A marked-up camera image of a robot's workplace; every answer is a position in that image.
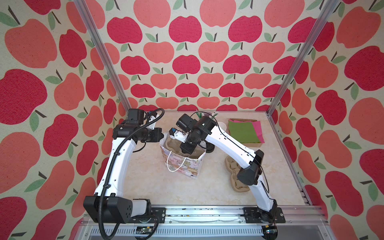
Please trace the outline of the stack of black lids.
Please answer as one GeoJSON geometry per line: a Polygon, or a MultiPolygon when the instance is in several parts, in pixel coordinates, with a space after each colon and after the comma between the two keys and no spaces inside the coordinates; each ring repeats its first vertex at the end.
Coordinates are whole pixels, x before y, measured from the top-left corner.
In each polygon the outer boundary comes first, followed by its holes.
{"type": "Polygon", "coordinates": [[[215,145],[207,142],[207,141],[201,141],[201,143],[199,144],[199,146],[203,149],[206,150],[206,153],[212,153],[215,149],[215,145]]]}

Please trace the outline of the white patterned gift bag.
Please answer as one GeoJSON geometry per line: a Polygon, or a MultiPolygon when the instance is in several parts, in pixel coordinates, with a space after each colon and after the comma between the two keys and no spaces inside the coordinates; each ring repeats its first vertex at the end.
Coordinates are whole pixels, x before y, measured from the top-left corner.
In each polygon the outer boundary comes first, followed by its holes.
{"type": "Polygon", "coordinates": [[[197,179],[203,166],[206,149],[197,146],[191,155],[182,153],[182,142],[174,140],[169,133],[160,141],[161,153],[167,170],[180,173],[192,179],[197,179]]]}

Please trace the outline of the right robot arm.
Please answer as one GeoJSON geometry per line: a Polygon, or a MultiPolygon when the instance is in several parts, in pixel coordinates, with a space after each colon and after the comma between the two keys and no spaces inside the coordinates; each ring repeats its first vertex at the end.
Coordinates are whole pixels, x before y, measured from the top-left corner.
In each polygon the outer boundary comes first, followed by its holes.
{"type": "Polygon", "coordinates": [[[221,149],[241,167],[237,174],[241,183],[249,186],[257,201],[259,219],[264,223],[273,223],[277,213],[277,201],[269,193],[269,184],[265,180],[262,162],[264,152],[254,151],[235,140],[219,126],[213,116],[206,113],[199,120],[183,114],[176,128],[169,130],[170,137],[181,142],[184,154],[192,154],[202,142],[208,142],[221,149]]]}

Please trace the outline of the left aluminium frame post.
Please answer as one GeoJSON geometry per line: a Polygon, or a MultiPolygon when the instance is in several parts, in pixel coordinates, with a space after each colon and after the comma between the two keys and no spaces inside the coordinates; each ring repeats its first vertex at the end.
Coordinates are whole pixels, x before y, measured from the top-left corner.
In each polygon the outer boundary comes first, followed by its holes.
{"type": "Polygon", "coordinates": [[[105,47],[105,44],[100,37],[99,31],[93,20],[92,14],[87,6],[87,3],[86,1],[83,1],[83,0],[74,0],[74,3],[80,14],[80,17],[82,18],[82,21],[84,22],[91,36],[91,39],[95,45],[95,48],[97,49],[97,52],[99,54],[99,57],[101,58],[101,61],[103,62],[103,65],[107,71],[107,74],[109,75],[111,82],[115,90],[117,91],[118,97],[121,100],[125,110],[128,111],[131,108],[131,105],[125,94],[120,78],[113,66],[112,59],[107,51],[107,48],[105,47]]]}

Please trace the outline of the stack of white paper cups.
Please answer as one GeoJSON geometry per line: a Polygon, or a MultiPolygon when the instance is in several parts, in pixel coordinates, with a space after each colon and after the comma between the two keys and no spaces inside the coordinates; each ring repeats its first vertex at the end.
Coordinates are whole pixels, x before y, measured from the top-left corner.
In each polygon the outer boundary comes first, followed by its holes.
{"type": "Polygon", "coordinates": [[[218,122],[218,127],[220,128],[221,132],[225,133],[227,130],[227,125],[223,122],[218,122]]]}

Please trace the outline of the right aluminium frame post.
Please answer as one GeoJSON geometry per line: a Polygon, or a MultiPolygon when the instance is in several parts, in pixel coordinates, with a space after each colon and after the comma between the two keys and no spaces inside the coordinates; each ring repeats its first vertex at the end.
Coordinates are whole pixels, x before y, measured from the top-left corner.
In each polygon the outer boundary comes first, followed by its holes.
{"type": "Polygon", "coordinates": [[[284,78],[281,84],[281,87],[279,88],[278,92],[276,93],[276,96],[271,102],[270,107],[268,108],[268,111],[267,111],[268,118],[272,117],[274,110],[276,109],[277,105],[280,103],[281,98],[283,97],[285,91],[288,89],[290,82],[293,80],[294,76],[296,75],[302,63],[304,62],[307,54],[310,52],[310,50],[314,46],[315,41],[318,39],[321,31],[325,27],[327,21],[329,20],[330,16],[333,14],[334,10],[337,8],[340,2],[341,1],[329,0],[325,3],[323,9],[320,12],[319,17],[316,19],[314,26],[309,32],[309,35],[306,41],[303,43],[303,46],[299,50],[299,53],[296,56],[296,59],[293,62],[287,76],[284,78]]]}

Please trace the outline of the aluminium front rail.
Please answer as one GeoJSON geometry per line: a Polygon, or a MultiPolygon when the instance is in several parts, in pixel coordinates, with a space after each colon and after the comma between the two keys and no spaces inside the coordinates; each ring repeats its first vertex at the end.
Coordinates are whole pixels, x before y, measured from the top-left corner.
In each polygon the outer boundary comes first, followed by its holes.
{"type": "Polygon", "coordinates": [[[157,205],[160,223],[152,240],[334,240],[321,207],[280,206],[270,224],[254,206],[157,205]]]}

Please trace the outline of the aluminium frame post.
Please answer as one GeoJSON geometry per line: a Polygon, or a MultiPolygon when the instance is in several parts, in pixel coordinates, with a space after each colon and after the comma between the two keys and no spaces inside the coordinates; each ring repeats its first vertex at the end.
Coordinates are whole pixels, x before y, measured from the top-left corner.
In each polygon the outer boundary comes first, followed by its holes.
{"type": "Polygon", "coordinates": [[[327,21],[329,20],[330,16],[333,14],[334,10],[337,8],[340,2],[341,1],[329,0],[325,3],[323,9],[320,12],[319,17],[316,19],[314,26],[309,32],[309,35],[306,41],[303,43],[303,46],[299,50],[299,53],[296,56],[296,59],[293,62],[287,76],[284,78],[281,84],[281,87],[279,88],[278,92],[276,93],[276,96],[271,102],[270,107],[268,108],[268,111],[267,111],[268,118],[272,117],[274,110],[276,109],[277,105],[280,103],[281,98],[283,97],[285,91],[288,89],[290,82],[293,80],[294,76],[296,75],[302,63],[304,62],[307,54],[310,52],[310,50],[314,46],[315,41],[318,39],[321,31],[325,27],[327,21]]]}
{"type": "Polygon", "coordinates": [[[131,108],[131,105],[125,94],[120,78],[113,66],[112,59],[107,51],[107,48],[105,47],[105,44],[100,37],[99,31],[93,20],[92,14],[87,6],[87,3],[86,1],[83,1],[83,0],[74,0],[74,3],[80,14],[80,17],[82,18],[82,21],[84,22],[91,36],[91,39],[95,45],[95,48],[97,49],[97,52],[99,54],[99,57],[101,58],[101,61],[103,62],[103,65],[107,71],[107,74],[109,75],[111,82],[115,90],[117,91],[118,97],[121,100],[125,110],[128,111],[131,108]]]}

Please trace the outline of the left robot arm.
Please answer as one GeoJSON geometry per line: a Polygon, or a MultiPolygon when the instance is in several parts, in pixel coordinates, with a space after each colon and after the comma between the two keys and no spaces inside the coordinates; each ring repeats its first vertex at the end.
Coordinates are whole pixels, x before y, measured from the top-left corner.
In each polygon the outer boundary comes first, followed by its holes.
{"type": "Polygon", "coordinates": [[[164,137],[162,128],[155,126],[164,114],[162,108],[148,113],[130,109],[127,118],[113,129],[112,151],[106,169],[94,194],[86,196],[83,203],[88,215],[98,224],[104,240],[111,240],[119,226],[129,223],[131,219],[154,221],[145,239],[157,230],[160,219],[152,213],[151,201],[125,199],[123,185],[137,143],[158,143],[164,137]]]}

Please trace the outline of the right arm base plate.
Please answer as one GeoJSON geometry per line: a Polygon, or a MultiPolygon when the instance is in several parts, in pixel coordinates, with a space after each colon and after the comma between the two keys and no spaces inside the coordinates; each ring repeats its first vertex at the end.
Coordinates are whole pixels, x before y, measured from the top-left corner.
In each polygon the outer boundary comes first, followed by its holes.
{"type": "Polygon", "coordinates": [[[272,214],[259,208],[245,207],[243,208],[243,214],[241,216],[245,218],[247,224],[286,223],[285,215],[281,208],[276,208],[275,213],[272,214]]]}

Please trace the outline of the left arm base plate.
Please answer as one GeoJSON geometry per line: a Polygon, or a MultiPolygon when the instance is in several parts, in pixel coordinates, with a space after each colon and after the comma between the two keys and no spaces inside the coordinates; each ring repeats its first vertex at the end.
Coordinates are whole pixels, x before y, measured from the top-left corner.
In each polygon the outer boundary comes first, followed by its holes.
{"type": "Polygon", "coordinates": [[[152,208],[149,214],[141,216],[135,216],[129,220],[130,224],[154,224],[155,220],[159,221],[159,224],[165,222],[166,208],[152,208]]]}

